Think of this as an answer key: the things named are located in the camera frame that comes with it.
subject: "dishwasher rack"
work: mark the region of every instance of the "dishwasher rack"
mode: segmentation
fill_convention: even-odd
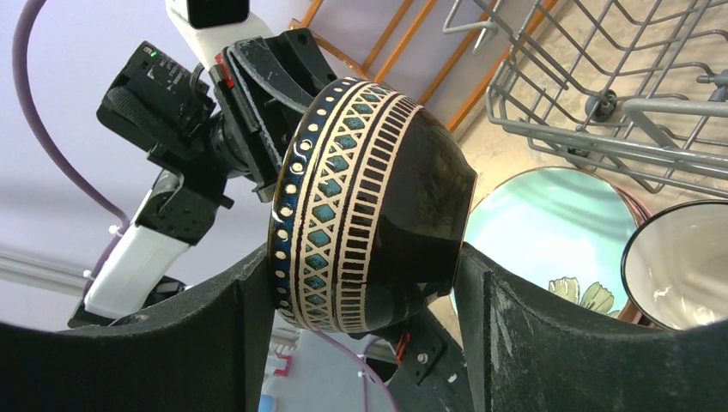
[[[510,42],[485,96],[491,123],[651,193],[672,185],[728,197],[714,183],[728,180],[728,60],[714,61],[728,55],[728,32],[703,27],[728,12],[728,0],[635,1],[631,9],[627,0],[561,0],[566,20],[558,18],[564,8],[537,0],[519,29],[473,1]],[[548,28],[540,42],[525,30],[536,19]]]

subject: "rack wheel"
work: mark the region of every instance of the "rack wheel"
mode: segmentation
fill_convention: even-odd
[[[602,92],[607,101],[602,101],[596,96],[589,96],[584,105],[584,113],[589,116],[594,109],[594,106],[598,106],[594,115],[591,117],[595,122],[606,122],[612,117],[612,114],[616,111],[616,93],[614,90],[608,89]]]
[[[577,155],[579,157],[589,157],[589,154],[591,153],[588,150],[584,150],[581,148],[567,148],[567,152],[570,155]]]

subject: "decorated ceramic bowl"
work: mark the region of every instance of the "decorated ceramic bowl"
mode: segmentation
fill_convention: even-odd
[[[477,205],[465,241],[511,273],[616,318],[628,301],[622,251],[641,219],[630,206],[615,187],[589,173],[534,169]]]
[[[412,99],[339,79],[309,106],[273,200],[279,313],[310,330],[365,332],[450,293],[476,173]]]

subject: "teal plate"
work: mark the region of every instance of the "teal plate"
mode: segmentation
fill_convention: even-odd
[[[516,175],[483,199],[464,240],[513,274],[616,318],[628,301],[622,252],[636,228],[612,185],[576,169],[547,167]]]

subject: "red wire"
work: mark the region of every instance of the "red wire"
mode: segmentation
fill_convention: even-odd
[[[403,333],[399,336],[399,342],[397,343],[397,364],[402,365],[402,358],[404,357],[404,350],[407,345],[410,344],[410,338],[412,336],[409,333]]]

